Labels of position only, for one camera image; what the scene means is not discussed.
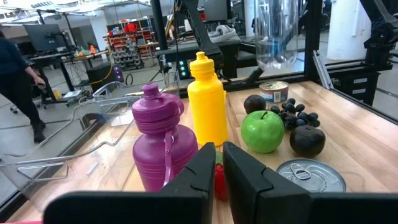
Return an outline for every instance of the yellow water bottle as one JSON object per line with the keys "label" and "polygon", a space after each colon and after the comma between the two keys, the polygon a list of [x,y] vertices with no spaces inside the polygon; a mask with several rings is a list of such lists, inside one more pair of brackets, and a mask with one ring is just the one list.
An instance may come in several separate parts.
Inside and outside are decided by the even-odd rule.
{"label": "yellow water bottle", "polygon": [[214,61],[204,52],[197,53],[190,69],[195,81],[188,86],[188,97],[198,143],[219,146],[228,138],[223,84],[217,79]]}

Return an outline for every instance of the bottle cap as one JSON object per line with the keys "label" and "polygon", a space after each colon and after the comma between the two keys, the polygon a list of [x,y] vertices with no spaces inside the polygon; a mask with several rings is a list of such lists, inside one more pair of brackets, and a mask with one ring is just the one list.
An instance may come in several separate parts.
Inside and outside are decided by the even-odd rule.
{"label": "bottle cap", "polygon": [[159,92],[159,86],[155,83],[144,85],[142,90],[144,98],[136,101],[131,108],[141,132],[162,132],[178,124],[184,105],[177,96]]}
{"label": "bottle cap", "polygon": [[214,61],[209,59],[204,52],[198,52],[197,59],[191,62],[189,66],[191,69],[191,74],[194,77],[202,74],[211,74],[211,76],[213,76]]}

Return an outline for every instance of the water bottle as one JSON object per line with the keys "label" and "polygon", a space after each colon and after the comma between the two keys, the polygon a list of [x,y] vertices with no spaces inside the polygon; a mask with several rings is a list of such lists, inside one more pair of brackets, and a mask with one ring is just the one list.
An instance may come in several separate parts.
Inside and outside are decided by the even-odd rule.
{"label": "water bottle", "polygon": [[255,0],[257,63],[267,73],[291,67],[297,58],[298,0]]}
{"label": "water bottle", "polygon": [[157,192],[198,152],[198,143],[191,129],[178,124],[184,105],[177,96],[160,93],[154,83],[142,90],[144,97],[133,104],[132,113],[143,134],[132,155],[145,190]]}
{"label": "water bottle", "polygon": [[200,145],[213,142],[219,146],[228,138],[225,113],[225,91],[214,71],[214,61],[197,53],[190,63],[195,81],[187,91],[193,115],[193,126]]}

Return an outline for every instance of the green apple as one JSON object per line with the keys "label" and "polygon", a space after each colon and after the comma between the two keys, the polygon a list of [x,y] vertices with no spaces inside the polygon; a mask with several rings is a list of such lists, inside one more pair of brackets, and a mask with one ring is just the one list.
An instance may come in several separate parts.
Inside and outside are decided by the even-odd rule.
{"label": "green apple", "polygon": [[270,153],[284,138],[285,128],[279,115],[271,111],[255,111],[243,120],[241,134],[244,143],[253,151]]}

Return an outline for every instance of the tin can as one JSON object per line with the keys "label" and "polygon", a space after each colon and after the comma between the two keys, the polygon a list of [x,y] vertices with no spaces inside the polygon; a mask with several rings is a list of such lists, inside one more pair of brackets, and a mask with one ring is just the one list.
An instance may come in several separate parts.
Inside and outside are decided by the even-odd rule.
{"label": "tin can", "polygon": [[260,84],[261,96],[267,103],[280,103],[287,100],[289,84],[282,81],[271,81]]}
{"label": "tin can", "polygon": [[313,159],[294,159],[276,172],[309,192],[345,192],[344,178],[332,167]]}

